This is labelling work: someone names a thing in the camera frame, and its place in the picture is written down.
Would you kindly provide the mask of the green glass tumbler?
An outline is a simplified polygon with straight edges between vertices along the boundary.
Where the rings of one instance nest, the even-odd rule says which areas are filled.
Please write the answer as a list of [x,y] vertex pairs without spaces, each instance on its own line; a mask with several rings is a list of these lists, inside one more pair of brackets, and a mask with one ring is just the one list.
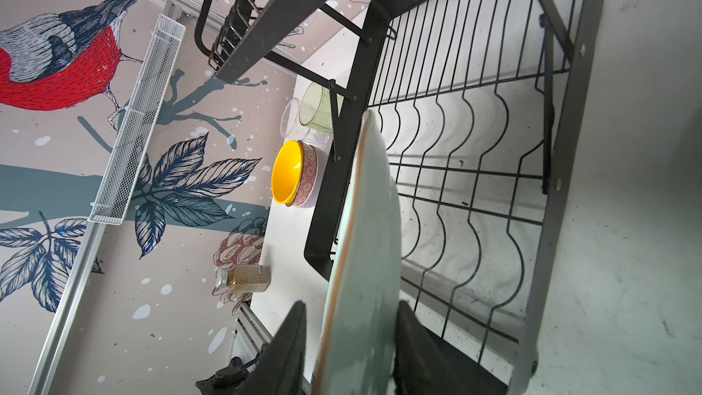
[[298,121],[302,126],[324,133],[333,133],[331,108],[329,89],[312,83],[300,102]]

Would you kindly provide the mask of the clear glass tumbler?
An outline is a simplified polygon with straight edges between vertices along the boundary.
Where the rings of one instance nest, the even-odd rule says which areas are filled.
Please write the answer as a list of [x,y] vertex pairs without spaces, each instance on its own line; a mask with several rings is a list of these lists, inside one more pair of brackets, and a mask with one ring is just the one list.
[[292,98],[283,111],[280,133],[285,140],[302,140],[308,133],[308,128],[299,122],[299,108],[299,100]]

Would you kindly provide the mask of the lilac ceramic bowl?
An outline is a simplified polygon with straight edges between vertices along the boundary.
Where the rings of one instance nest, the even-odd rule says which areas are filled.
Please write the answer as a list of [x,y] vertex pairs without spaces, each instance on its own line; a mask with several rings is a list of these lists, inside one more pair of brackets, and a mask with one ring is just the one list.
[[328,155],[327,152],[317,146],[311,146],[316,153],[316,175],[314,176],[314,184],[307,199],[302,203],[301,208],[312,208],[318,199],[322,181],[327,168]]

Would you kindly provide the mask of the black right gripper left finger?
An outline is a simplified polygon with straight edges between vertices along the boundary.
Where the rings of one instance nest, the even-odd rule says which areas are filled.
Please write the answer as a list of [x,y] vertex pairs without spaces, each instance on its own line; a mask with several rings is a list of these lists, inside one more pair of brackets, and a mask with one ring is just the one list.
[[237,394],[304,394],[306,305],[296,302]]

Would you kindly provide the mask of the red patterned bowl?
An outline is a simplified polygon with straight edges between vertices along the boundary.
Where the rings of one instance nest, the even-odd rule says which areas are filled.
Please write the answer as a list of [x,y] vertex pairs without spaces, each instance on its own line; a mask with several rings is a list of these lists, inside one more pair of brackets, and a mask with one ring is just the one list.
[[297,142],[302,150],[303,164],[298,190],[294,201],[292,202],[292,206],[302,207],[312,196],[314,184],[316,184],[319,164],[317,161],[316,148],[300,140]]

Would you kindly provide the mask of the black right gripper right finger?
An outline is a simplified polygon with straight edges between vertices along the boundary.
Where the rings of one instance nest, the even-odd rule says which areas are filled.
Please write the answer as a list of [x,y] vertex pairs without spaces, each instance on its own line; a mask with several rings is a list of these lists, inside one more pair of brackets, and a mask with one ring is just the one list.
[[395,331],[397,394],[506,394],[507,386],[420,323],[401,301]]

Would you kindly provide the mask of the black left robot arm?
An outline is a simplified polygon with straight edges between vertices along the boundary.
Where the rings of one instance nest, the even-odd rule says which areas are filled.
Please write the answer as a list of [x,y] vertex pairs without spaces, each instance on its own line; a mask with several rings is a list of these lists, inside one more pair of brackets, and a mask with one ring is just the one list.
[[202,395],[235,394],[258,361],[258,358],[254,358],[244,362],[240,357],[234,357],[230,360],[227,367],[219,369],[206,380],[198,380],[195,383],[195,387]]

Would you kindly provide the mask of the yellow bowl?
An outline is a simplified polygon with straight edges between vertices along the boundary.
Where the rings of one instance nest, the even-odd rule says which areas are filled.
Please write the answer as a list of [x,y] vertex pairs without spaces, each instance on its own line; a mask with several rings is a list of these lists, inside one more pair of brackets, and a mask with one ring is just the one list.
[[273,200],[288,207],[302,205],[303,146],[299,141],[287,141],[279,151],[272,168]]

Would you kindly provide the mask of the pale green plate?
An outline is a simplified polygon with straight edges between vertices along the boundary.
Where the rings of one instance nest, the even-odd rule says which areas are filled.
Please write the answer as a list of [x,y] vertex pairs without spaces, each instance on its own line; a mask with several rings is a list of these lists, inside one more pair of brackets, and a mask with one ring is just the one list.
[[339,224],[314,394],[384,394],[400,303],[399,194],[376,113],[363,115]]

